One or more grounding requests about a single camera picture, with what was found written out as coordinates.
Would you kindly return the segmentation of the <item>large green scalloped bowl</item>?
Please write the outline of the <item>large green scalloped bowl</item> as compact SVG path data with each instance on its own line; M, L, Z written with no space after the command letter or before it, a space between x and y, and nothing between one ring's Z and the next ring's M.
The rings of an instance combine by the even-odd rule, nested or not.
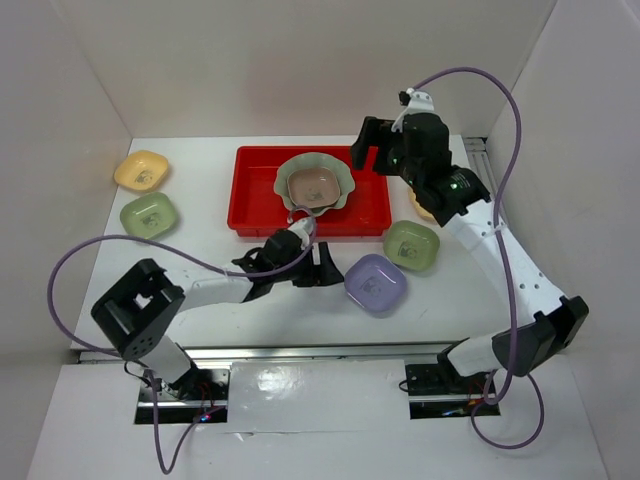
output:
M281 198L284 207L288 211L293 211L294 208L297 207L289 198L287 188L288 176L296 170L313 167L325 167L335 173L340 185L341 196L339 200L331 206L308 209L316 217L323 215L329 210L344 209L347 205L349 195L354 193L356 190L356 184L351 174L351 170L344 161L332 155L320 152L309 152L296 155L285 161L284 164L277 169L273 190Z

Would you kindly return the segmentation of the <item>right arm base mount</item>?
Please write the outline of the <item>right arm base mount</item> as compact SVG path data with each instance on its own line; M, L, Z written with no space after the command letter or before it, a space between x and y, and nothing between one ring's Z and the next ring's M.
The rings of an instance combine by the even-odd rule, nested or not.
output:
M411 420L464 418L484 403L487 377L481 372L449 381L436 364L406 364L398 387L408 396Z

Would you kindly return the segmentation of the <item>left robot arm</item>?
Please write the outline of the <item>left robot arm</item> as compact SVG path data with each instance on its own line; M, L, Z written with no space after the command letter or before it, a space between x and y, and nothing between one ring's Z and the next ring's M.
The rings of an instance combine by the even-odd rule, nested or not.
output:
M193 398L213 380L167 335L174 318L203 306L257 300L281 282L297 288L343 283L328 244L318 244L318 262L308 246L299 234L280 230L264 246L232 260L221 275L206 279L184 272L186 288L173 283L155 260L143 259L94 304L91 316L123 360L147 367L172 397Z

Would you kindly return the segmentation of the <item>pink square panda plate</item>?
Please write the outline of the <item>pink square panda plate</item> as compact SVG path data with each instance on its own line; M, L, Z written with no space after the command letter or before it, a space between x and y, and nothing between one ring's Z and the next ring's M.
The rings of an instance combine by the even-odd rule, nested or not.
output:
M325 167L294 171L287 178L287 188L294 205L302 205L309 209L331 206L341 196L335 173Z

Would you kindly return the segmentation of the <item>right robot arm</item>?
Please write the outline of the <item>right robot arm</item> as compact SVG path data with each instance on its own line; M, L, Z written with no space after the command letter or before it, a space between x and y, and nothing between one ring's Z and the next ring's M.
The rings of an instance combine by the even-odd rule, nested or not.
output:
M448 127L434 113L409 114L400 127L368 116L350 155L353 167L362 170L375 148L373 171L402 178L507 304L506 330L462 340L439 354L438 384L457 392L477 373L531 373L571 344L589 308L582 297L567 297L536 266L479 177L453 163L448 141Z

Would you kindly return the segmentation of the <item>yellow square plate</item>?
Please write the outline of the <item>yellow square plate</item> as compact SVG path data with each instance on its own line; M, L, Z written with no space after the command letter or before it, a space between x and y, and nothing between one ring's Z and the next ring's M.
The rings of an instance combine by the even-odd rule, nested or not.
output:
M116 168L114 181L134 192L156 189L169 173L168 159L158 153L139 150L131 153Z
M415 210L416 214L422 220L424 220L424 221L426 221L428 223L431 223L431 224L436 224L436 220L435 220L434 216L431 213L429 213L427 210L425 210L419 204L415 192L410 187L407 188L407 193L408 193L409 201L410 201L413 209Z

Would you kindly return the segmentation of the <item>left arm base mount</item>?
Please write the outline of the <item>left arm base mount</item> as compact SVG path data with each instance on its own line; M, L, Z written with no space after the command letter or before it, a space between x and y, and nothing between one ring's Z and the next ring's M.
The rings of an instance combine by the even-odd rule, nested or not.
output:
M187 425L194 420L204 424L226 423L230 369L201 367L200 370L194 383L179 390L157 375L153 382L145 374L137 375L141 382L134 423L153 423L153 395L157 399L159 424Z

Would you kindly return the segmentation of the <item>purple square panda plate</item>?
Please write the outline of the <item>purple square panda plate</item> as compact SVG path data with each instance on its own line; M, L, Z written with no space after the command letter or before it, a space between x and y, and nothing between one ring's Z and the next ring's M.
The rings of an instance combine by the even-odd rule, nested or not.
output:
M344 287L363 310L382 315L404 299L408 282L404 273L386 257L367 254L345 273Z

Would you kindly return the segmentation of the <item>green square plate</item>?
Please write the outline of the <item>green square plate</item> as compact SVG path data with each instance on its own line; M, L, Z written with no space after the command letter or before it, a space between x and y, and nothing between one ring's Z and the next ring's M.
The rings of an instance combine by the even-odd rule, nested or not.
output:
M409 220L394 222L385 234L383 251L396 266L424 272L436 263L440 238L430 228Z
M172 231L180 217L167 195L151 192L126 204L119 219L128 235L153 240Z

